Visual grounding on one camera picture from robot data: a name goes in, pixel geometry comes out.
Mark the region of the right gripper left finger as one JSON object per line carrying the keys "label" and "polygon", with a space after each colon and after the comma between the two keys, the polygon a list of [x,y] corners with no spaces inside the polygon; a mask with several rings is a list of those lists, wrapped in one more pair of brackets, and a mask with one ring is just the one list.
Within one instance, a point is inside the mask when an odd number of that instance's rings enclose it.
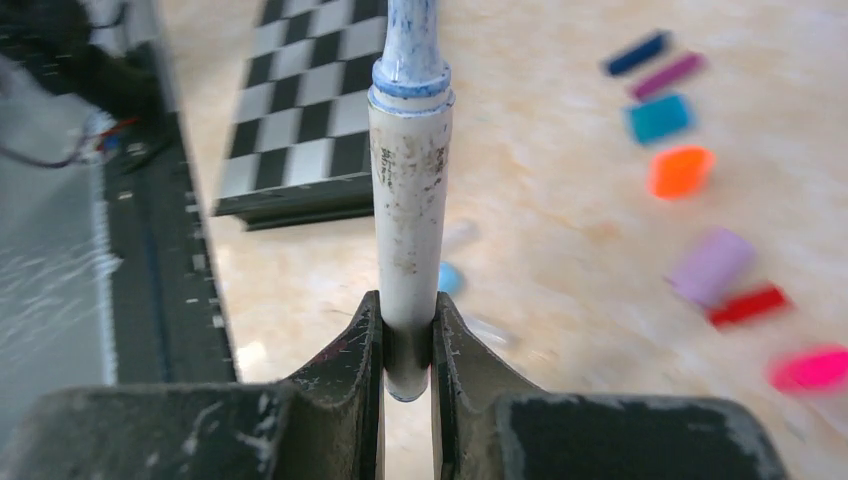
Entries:
{"label": "right gripper left finger", "polygon": [[288,377],[138,384],[40,398],[1,455],[5,479],[380,479],[376,292]]}

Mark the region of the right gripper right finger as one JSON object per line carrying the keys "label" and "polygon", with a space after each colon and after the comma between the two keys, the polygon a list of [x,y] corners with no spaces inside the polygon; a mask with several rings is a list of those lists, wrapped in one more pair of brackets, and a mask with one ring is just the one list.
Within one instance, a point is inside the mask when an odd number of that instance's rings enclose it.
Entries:
{"label": "right gripper right finger", "polygon": [[433,323],[439,479],[750,479],[787,470],[759,421],[720,398],[548,392],[472,334],[446,294]]}

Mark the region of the clear blue pen cap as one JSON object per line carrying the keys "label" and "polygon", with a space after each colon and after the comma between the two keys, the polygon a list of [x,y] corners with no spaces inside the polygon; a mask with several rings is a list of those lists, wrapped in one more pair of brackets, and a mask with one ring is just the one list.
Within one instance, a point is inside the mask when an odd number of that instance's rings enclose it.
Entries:
{"label": "clear blue pen cap", "polygon": [[495,326],[473,315],[463,317],[468,330],[490,347],[510,349],[517,346],[520,339],[513,333]]}

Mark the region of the light blue highlighter cap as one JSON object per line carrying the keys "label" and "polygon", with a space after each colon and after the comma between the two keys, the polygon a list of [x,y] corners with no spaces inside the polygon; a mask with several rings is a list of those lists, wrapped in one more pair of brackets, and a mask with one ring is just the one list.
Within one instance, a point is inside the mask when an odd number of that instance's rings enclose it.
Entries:
{"label": "light blue highlighter cap", "polygon": [[460,293],[465,285],[465,278],[461,271],[453,264],[442,261],[439,264],[438,291],[449,295]]}

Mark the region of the black white chessboard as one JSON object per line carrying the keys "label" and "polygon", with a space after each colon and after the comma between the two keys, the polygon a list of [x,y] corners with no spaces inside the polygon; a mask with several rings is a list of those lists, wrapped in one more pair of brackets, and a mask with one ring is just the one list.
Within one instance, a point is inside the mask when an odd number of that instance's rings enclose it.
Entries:
{"label": "black white chessboard", "polygon": [[370,216],[368,90],[387,4],[264,3],[215,215],[260,230]]}

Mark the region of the red marker cap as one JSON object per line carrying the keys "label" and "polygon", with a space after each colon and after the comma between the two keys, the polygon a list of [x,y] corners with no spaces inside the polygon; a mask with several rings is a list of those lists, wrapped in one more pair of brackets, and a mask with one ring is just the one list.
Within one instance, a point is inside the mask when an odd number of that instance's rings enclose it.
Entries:
{"label": "red marker cap", "polygon": [[716,328],[742,324],[792,307],[790,298],[775,284],[763,284],[729,298],[706,313]]}

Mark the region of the pale purple highlighter cap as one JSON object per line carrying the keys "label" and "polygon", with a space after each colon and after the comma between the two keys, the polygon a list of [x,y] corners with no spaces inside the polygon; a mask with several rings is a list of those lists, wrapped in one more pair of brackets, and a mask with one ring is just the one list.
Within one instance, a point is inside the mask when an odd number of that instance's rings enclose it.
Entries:
{"label": "pale purple highlighter cap", "polygon": [[715,228],[699,238],[666,279],[684,300],[713,308],[753,265],[755,256],[749,241],[728,229]]}

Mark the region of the orange highlighter cap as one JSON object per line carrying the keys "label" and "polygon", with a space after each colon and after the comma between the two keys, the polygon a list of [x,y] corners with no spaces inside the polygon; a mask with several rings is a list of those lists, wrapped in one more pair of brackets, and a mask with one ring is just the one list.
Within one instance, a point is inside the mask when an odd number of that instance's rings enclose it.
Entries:
{"label": "orange highlighter cap", "polygon": [[648,191],[656,198],[678,200],[694,194],[709,178],[715,162],[707,148],[687,145],[656,154],[650,165]]}

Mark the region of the white marker blue band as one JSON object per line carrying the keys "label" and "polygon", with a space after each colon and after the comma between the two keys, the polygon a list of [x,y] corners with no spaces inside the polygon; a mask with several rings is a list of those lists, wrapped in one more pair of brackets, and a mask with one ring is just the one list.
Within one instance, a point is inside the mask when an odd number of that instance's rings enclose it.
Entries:
{"label": "white marker blue band", "polygon": [[379,302],[389,328],[387,389],[426,389],[455,94],[434,1],[391,1],[368,92]]}

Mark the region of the pink highlighter cap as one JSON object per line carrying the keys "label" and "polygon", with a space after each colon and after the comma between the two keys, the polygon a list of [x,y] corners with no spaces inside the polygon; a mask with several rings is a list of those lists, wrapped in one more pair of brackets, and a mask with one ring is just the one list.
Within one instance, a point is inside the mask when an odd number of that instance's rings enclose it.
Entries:
{"label": "pink highlighter cap", "polygon": [[819,346],[779,357],[767,379],[783,393],[825,393],[847,387],[847,348]]}

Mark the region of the magenta marker cap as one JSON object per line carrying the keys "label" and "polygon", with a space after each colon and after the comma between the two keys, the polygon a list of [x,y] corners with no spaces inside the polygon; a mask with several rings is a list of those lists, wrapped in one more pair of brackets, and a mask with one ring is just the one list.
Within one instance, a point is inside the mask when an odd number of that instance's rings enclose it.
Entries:
{"label": "magenta marker cap", "polygon": [[686,53],[635,84],[630,89],[630,95],[637,101],[645,101],[697,73],[705,65],[706,57],[703,54]]}

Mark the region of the blue marker cap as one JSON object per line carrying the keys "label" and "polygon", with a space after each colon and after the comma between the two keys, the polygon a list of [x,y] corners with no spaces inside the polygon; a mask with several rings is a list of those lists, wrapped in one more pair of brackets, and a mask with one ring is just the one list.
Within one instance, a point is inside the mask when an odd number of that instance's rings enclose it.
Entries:
{"label": "blue marker cap", "polygon": [[604,60],[601,70],[610,77],[628,74],[664,53],[670,47],[671,37],[669,30],[657,30]]}

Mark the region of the clear gel pen cap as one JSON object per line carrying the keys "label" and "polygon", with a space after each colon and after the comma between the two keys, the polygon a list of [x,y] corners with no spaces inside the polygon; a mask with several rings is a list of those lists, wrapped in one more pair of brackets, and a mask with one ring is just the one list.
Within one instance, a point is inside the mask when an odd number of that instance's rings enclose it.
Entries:
{"label": "clear gel pen cap", "polygon": [[473,243],[479,237],[477,225],[467,219],[458,220],[447,225],[442,235],[441,254],[447,256]]}

